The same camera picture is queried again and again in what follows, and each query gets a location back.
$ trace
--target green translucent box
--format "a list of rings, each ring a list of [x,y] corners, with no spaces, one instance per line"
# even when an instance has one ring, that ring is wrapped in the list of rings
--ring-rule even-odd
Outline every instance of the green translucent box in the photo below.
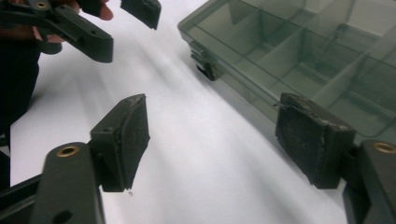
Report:
[[[191,57],[276,122],[281,92],[396,143],[396,2],[211,0],[179,24]]]

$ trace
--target transparent plastic container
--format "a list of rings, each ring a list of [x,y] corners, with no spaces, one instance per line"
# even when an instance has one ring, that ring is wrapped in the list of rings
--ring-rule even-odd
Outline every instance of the transparent plastic container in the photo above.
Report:
[[[213,0],[179,30],[204,74],[273,122],[290,92],[349,123],[357,143],[396,143],[395,13],[390,0]]]

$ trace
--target white table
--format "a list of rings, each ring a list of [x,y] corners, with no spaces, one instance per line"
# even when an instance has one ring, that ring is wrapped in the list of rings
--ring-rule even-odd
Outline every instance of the white table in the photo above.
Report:
[[[318,190],[277,144],[274,124],[222,81],[202,76],[177,24],[203,0],[162,0],[158,31],[110,2],[114,62],[64,44],[43,55],[30,110],[12,126],[11,183],[89,131],[120,100],[147,95],[150,142],[132,189],[103,193],[107,223],[347,223],[342,188]]]

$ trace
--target person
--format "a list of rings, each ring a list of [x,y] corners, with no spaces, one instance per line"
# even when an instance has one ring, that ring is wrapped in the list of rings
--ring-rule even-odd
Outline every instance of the person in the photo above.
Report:
[[[23,4],[23,0],[9,1]],[[100,1],[100,19],[111,20],[113,14],[106,0]],[[75,0],[56,0],[55,6],[60,5],[68,5],[79,11]],[[11,148],[11,124],[28,110],[38,77],[40,49],[36,39],[41,40],[36,27],[17,24],[12,29],[6,29],[0,25],[0,136],[3,136],[0,144],[8,148]],[[57,35],[49,35],[47,39],[52,43],[63,42]],[[0,152],[0,189],[9,188],[9,161],[9,157]]]

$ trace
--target white surface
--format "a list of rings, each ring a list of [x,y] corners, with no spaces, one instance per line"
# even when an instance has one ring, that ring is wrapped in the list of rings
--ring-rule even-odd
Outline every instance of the white surface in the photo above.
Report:
[[[151,139],[133,196],[102,194],[107,223],[347,223],[342,187],[310,186],[274,125],[195,69],[177,23],[203,2],[162,0],[158,31],[110,2],[113,21],[89,20],[115,38],[111,64],[67,44],[43,55],[32,107],[12,127],[12,184],[40,174],[51,149],[88,142],[118,101],[145,93]]]

